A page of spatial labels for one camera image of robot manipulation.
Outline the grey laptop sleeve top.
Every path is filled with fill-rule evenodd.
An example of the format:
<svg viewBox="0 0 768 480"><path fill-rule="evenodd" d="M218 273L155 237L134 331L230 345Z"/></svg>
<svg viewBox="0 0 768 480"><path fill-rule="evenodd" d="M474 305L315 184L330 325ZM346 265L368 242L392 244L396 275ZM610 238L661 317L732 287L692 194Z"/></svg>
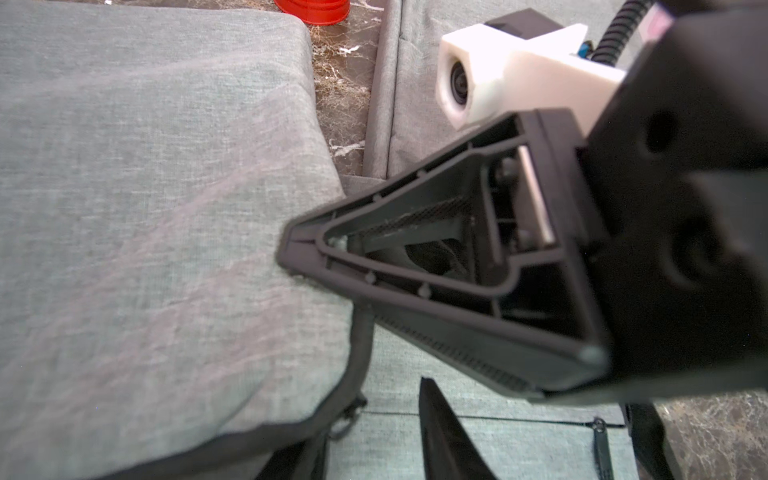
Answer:
<svg viewBox="0 0 768 480"><path fill-rule="evenodd" d="M287 222L343 195L297 18L1 5L1 475L252 479L349 365Z"/></svg>

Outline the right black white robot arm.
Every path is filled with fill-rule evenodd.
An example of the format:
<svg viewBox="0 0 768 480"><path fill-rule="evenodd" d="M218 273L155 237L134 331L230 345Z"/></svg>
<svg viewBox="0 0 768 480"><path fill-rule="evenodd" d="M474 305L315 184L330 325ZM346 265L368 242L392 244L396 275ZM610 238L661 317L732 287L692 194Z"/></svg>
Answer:
<svg viewBox="0 0 768 480"><path fill-rule="evenodd" d="M470 134L291 221L278 264L502 395L767 385L767 5L627 1L595 47L533 11L446 35Z"/></svg>

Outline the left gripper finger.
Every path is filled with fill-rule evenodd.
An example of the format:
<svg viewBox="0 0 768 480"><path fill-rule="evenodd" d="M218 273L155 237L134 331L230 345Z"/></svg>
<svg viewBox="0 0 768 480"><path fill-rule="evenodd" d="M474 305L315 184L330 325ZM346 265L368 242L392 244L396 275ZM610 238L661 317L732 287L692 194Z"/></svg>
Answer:
<svg viewBox="0 0 768 480"><path fill-rule="evenodd" d="M421 378L418 405L426 479L496 478L432 378Z"/></svg>

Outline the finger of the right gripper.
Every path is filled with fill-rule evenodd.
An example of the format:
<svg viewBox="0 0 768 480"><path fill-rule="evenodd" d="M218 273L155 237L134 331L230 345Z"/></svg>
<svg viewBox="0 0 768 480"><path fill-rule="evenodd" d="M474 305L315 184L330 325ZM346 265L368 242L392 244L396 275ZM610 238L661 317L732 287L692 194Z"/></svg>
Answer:
<svg viewBox="0 0 768 480"><path fill-rule="evenodd" d="M502 394L600 380L612 346L588 257L608 234L585 146L567 109L506 114L292 220L278 264Z"/></svg>

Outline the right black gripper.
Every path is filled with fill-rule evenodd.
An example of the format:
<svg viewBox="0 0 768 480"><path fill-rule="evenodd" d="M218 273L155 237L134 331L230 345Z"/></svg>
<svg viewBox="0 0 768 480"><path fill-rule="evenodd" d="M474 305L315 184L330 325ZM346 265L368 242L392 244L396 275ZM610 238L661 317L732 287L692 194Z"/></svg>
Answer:
<svg viewBox="0 0 768 480"><path fill-rule="evenodd" d="M570 165L609 370L552 403L767 385L767 5L668 9Z"/></svg>

